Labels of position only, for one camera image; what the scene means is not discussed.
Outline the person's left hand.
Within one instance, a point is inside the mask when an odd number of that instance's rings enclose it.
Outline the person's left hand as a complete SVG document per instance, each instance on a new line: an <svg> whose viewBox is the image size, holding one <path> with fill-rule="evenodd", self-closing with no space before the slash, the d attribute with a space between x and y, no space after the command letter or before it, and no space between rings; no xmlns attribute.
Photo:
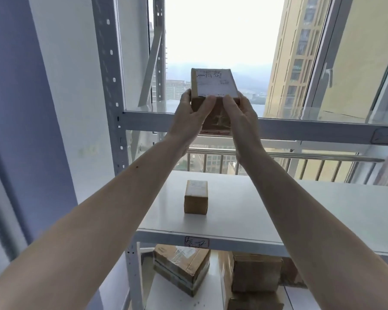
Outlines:
<svg viewBox="0 0 388 310"><path fill-rule="evenodd" d="M165 139L187 150L199 135L205 121L199 119L199 110L191 107L191 89L186 90L174 114L174 121Z"/></svg>

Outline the person's right hand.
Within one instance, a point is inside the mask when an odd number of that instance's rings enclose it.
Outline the person's right hand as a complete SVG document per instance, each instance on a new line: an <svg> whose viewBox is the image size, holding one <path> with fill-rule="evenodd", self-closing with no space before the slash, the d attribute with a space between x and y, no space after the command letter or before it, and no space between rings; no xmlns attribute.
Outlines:
<svg viewBox="0 0 388 310"><path fill-rule="evenodd" d="M250 101L239 94L241 118L235 126L231 126L231 134L236 148L236 156L246 172L261 162L266 154L259 137L258 116Z"/></svg>

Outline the cardboard box with white label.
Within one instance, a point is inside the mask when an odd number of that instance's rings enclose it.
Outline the cardboard box with white label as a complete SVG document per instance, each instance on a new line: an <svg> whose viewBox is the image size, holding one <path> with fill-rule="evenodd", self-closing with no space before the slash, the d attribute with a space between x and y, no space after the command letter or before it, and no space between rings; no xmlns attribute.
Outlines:
<svg viewBox="0 0 388 310"><path fill-rule="evenodd" d="M209 95L216 97L216 103L205 119L201 135L228 136L231 123L222 99L230 95L237 106L240 97L230 69L192 68L191 69L191 108L197 112Z"/></svg>

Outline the person's right forearm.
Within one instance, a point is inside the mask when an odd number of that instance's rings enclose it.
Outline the person's right forearm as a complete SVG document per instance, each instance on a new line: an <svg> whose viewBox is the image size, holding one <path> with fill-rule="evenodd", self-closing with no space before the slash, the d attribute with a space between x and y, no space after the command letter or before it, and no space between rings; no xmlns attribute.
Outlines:
<svg viewBox="0 0 388 310"><path fill-rule="evenodd" d="M388 265L263 148L236 151L321 310L388 310Z"/></svg>

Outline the person's left forearm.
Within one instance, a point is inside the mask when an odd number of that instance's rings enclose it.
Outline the person's left forearm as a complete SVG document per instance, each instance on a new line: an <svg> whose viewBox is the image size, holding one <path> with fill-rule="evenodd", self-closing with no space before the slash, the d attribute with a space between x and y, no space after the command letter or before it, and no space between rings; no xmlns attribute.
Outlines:
<svg viewBox="0 0 388 310"><path fill-rule="evenodd" d="M0 276L0 310L85 310L196 136L167 133Z"/></svg>

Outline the yellow high-rise building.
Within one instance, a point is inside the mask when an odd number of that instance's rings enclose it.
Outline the yellow high-rise building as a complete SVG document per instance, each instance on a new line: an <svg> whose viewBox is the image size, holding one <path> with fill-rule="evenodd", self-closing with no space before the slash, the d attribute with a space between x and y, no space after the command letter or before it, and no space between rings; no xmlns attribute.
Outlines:
<svg viewBox="0 0 388 310"><path fill-rule="evenodd" d="M298 119L331 0L284 0L264 118Z"/></svg>

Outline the small brown cardboard box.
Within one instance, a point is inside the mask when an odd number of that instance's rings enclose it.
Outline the small brown cardboard box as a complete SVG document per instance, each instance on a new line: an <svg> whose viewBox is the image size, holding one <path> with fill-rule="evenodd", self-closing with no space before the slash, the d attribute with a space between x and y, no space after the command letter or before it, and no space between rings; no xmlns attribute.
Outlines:
<svg viewBox="0 0 388 310"><path fill-rule="evenodd" d="M184 213L207 215L208 212L208 182L187 180Z"/></svg>

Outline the metal balcony railing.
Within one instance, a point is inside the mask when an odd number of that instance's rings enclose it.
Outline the metal balcony railing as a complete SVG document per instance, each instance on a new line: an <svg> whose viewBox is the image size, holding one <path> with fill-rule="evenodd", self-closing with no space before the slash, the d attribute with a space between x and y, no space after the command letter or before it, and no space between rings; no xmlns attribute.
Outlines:
<svg viewBox="0 0 388 310"><path fill-rule="evenodd" d="M294 150L269 151L272 157L288 174L298 180L352 182L358 167L366 167L361 183L367 184L375 167L384 159L358 154L334 154L331 152ZM177 171L202 172L246 176L234 149L191 147L175 167Z"/></svg>

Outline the white metal shelving rack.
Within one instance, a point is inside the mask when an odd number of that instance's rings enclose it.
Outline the white metal shelving rack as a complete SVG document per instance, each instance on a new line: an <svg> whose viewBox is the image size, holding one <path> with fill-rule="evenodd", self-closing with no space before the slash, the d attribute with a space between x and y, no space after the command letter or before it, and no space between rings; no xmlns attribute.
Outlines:
<svg viewBox="0 0 388 310"><path fill-rule="evenodd" d="M100 69L108 118L114 174L129 164L126 127L132 116L160 116L165 129L173 114L127 112L124 110L121 66L118 44L116 0L91 0L95 20ZM220 271L217 255L212 253L208 273L195 297L173 286L160 275L154 275L144 303L141 243L183 245L185 236L210 239L208 249L245 251L271 256L288 255L279 235L251 180L245 176L191 173L194 179L205 179L209 187L209 210L206 216L184 214L182 193L190 175L172 171L158 197L124 251L129 280L129 300L133 310L205 310L223 309ZM388 245L388 187L341 183L300 184L346 224L371 249ZM388 252L376 251L387 264Z"/></svg>

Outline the open grey window sash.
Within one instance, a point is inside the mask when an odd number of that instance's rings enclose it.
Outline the open grey window sash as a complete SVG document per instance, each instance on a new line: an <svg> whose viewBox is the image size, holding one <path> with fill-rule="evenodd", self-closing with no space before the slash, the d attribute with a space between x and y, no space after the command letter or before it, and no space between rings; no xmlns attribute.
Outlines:
<svg viewBox="0 0 388 310"><path fill-rule="evenodd" d="M302 119L369 123L388 73L388 0L338 0L336 20L321 44L319 80L308 92ZM333 67L333 86L321 80Z"/></svg>

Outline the handwritten white shelf label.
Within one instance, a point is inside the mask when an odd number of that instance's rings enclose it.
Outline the handwritten white shelf label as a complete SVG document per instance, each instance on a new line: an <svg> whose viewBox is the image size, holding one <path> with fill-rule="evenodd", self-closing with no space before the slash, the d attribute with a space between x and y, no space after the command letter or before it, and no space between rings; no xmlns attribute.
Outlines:
<svg viewBox="0 0 388 310"><path fill-rule="evenodd" d="M210 239L197 237L197 236L185 236L184 246L189 248L203 248L208 249L210 245Z"/></svg>

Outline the taped cardboard box clear film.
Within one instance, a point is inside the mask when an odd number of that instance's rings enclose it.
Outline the taped cardboard box clear film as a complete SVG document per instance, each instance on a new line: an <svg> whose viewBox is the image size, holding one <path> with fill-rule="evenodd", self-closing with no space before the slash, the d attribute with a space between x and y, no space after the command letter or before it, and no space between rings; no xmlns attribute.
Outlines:
<svg viewBox="0 0 388 310"><path fill-rule="evenodd" d="M210 256L210 249L157 244L153 250L153 269L194 297L207 275Z"/></svg>

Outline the tall thin cardboard box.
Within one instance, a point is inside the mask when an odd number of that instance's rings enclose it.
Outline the tall thin cardboard box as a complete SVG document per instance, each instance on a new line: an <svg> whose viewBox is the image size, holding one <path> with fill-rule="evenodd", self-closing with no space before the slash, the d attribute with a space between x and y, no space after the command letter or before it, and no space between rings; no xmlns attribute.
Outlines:
<svg viewBox="0 0 388 310"><path fill-rule="evenodd" d="M224 310L236 310L232 292L233 285L233 253L231 251L217 251L218 265L221 278L222 301Z"/></svg>

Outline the plain brown cardboard box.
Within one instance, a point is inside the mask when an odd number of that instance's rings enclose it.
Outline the plain brown cardboard box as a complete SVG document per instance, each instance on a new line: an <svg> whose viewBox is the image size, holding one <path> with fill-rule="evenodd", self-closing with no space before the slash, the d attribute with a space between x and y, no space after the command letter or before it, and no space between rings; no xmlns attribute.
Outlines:
<svg viewBox="0 0 388 310"><path fill-rule="evenodd" d="M275 292L283 259L278 256L232 252L232 291L235 293Z"/></svg>

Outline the dark brown cardboard box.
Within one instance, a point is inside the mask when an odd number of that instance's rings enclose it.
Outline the dark brown cardboard box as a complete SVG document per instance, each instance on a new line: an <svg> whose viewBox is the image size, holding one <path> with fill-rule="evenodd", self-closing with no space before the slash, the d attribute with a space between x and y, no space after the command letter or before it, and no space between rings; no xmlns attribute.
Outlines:
<svg viewBox="0 0 388 310"><path fill-rule="evenodd" d="M289 257L282 257L281 260L282 267L280 271L279 285L308 289L293 260Z"/></svg>

